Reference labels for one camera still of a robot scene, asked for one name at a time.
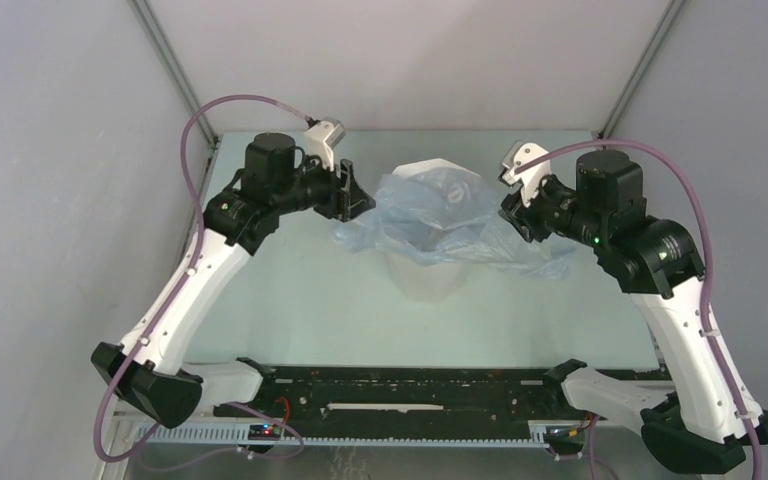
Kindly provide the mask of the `blue plastic trash bag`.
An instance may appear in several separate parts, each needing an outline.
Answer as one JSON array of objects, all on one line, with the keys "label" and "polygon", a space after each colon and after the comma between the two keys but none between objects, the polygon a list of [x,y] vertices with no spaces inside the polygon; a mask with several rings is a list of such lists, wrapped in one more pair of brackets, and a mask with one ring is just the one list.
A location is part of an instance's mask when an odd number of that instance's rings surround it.
[{"label": "blue plastic trash bag", "polygon": [[567,277],[572,242],[526,242],[499,215],[503,198],[481,176],[454,167],[390,173],[373,194],[376,206],[337,224],[332,238],[353,253],[396,254],[424,267],[480,265],[541,279]]}]

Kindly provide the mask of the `white trash bin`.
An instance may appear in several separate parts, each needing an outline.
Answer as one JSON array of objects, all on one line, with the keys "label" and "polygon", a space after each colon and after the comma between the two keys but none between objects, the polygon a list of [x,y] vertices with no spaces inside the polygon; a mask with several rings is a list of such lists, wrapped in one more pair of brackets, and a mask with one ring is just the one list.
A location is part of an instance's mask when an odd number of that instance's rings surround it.
[{"label": "white trash bin", "polygon": [[[435,169],[465,172],[468,178],[480,176],[462,166],[442,158],[429,159],[397,166],[392,174],[409,178]],[[464,265],[441,263],[422,266],[399,254],[385,253],[389,272],[404,296],[413,302],[436,304],[459,288],[463,279]]]}]

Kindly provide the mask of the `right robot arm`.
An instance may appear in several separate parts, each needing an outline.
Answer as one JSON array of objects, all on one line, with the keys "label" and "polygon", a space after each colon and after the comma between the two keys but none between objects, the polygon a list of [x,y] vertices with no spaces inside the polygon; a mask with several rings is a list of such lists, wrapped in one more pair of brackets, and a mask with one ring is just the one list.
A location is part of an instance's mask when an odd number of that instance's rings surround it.
[{"label": "right robot arm", "polygon": [[574,187],[552,173],[548,157],[534,143],[512,147],[500,175],[512,189],[501,217],[528,242],[557,235],[589,247],[645,319],[674,389],[657,393],[573,359],[545,374],[545,411],[606,418],[637,433],[676,474],[724,475],[756,459],[768,444],[768,410],[746,388],[714,318],[709,246],[647,213],[642,168],[627,154],[581,155]]}]

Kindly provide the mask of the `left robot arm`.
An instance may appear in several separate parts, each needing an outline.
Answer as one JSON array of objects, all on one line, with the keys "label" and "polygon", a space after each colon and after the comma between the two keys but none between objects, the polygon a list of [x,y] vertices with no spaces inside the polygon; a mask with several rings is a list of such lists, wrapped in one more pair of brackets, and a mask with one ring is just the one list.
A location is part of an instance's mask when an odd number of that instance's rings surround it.
[{"label": "left robot arm", "polygon": [[255,136],[243,167],[207,203],[181,263],[148,312],[120,342],[94,350],[93,366],[119,399],[169,429],[202,408],[231,402],[252,416],[272,411],[276,390],[256,362],[194,365],[185,363],[185,353],[220,293],[282,216],[312,209],[348,222],[374,207],[352,162],[335,157],[343,135],[341,125],[323,120],[305,132],[305,149],[286,134]]}]

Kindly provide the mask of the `right circuit board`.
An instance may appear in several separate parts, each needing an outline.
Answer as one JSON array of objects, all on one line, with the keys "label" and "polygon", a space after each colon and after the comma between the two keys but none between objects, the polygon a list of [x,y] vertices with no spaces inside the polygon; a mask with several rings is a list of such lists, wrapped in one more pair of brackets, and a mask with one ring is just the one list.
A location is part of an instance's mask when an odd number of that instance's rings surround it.
[{"label": "right circuit board", "polygon": [[587,426],[569,426],[548,428],[544,434],[547,443],[583,444],[586,438]]}]

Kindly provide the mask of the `circuit board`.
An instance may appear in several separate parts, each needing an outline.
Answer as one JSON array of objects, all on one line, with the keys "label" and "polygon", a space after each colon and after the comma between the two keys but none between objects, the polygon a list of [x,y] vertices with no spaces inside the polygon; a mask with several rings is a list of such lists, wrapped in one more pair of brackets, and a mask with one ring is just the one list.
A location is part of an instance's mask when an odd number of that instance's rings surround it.
[{"label": "circuit board", "polygon": [[273,424],[250,424],[247,432],[249,441],[278,441],[283,437],[283,429]]},{"label": "circuit board", "polygon": [[544,434],[547,443],[583,444],[586,438],[587,426],[569,426],[548,428]]}]

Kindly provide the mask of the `left circuit board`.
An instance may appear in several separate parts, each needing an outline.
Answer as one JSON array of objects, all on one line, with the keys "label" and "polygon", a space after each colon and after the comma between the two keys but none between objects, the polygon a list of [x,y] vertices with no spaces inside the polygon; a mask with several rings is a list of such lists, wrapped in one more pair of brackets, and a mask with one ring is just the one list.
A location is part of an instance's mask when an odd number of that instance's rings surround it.
[{"label": "left circuit board", "polygon": [[249,441],[278,441],[283,437],[283,429],[273,424],[250,424],[247,432]]}]

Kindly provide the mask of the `right aluminium frame post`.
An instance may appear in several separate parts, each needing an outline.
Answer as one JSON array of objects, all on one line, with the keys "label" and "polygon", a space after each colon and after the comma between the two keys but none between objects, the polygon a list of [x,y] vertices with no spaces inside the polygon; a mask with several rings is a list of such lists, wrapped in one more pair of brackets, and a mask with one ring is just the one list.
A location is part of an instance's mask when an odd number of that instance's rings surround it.
[{"label": "right aluminium frame post", "polygon": [[668,2],[619,96],[601,128],[596,132],[596,139],[611,138],[616,133],[660,53],[690,5],[691,1],[689,0],[671,0]]}]

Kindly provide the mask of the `aluminium frame post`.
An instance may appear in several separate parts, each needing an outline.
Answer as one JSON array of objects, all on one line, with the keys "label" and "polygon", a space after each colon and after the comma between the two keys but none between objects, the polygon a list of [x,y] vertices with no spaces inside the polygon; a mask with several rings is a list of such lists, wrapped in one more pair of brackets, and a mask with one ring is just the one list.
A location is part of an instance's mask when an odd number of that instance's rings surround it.
[{"label": "aluminium frame post", "polygon": [[155,51],[187,112],[190,115],[194,114],[201,107],[201,102],[151,2],[128,0],[127,4],[143,29],[149,44]]},{"label": "aluminium frame post", "polygon": [[660,53],[690,5],[691,1],[689,0],[671,0],[668,2],[619,96],[601,128],[596,132],[596,139],[611,138],[616,133]]}]

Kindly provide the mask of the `left aluminium frame post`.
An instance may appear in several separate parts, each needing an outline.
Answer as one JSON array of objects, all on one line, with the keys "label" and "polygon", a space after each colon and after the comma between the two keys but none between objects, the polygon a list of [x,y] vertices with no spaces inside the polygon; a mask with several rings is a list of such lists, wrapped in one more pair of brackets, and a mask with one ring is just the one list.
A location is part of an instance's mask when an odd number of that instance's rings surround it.
[{"label": "left aluminium frame post", "polygon": [[187,112],[190,115],[194,114],[201,107],[201,102],[151,2],[128,0],[127,4],[143,29],[149,44],[155,51]]}]

